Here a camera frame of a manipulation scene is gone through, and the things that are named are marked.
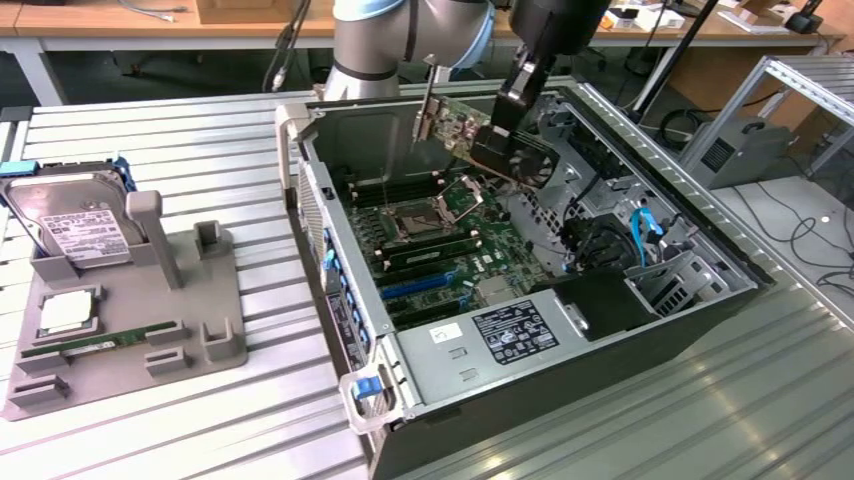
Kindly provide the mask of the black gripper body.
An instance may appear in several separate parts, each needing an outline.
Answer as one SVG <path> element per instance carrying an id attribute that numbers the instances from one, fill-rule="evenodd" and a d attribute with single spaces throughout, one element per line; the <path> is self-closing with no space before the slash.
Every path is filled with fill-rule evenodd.
<path id="1" fill-rule="evenodd" d="M 590 43 L 609 0 L 515 1 L 510 26 L 532 56 L 574 55 Z"/>

